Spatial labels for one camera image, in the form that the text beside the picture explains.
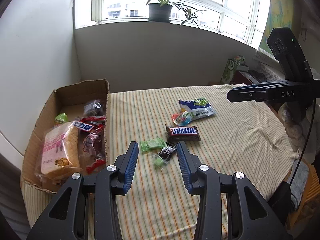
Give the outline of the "gloved right hand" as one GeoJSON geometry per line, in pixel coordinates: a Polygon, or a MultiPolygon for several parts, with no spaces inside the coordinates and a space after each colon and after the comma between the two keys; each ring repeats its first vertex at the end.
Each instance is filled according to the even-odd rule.
{"type": "MultiPolygon", "coordinates": [[[[293,152],[298,151],[299,154],[302,154],[311,124],[312,113],[313,106],[309,106],[301,119],[302,110],[295,102],[284,103],[279,109],[278,114],[284,124],[293,152]]],[[[311,133],[303,154],[303,158],[312,165],[316,164],[317,157],[319,157],[319,104],[315,104],[311,133]]]]}

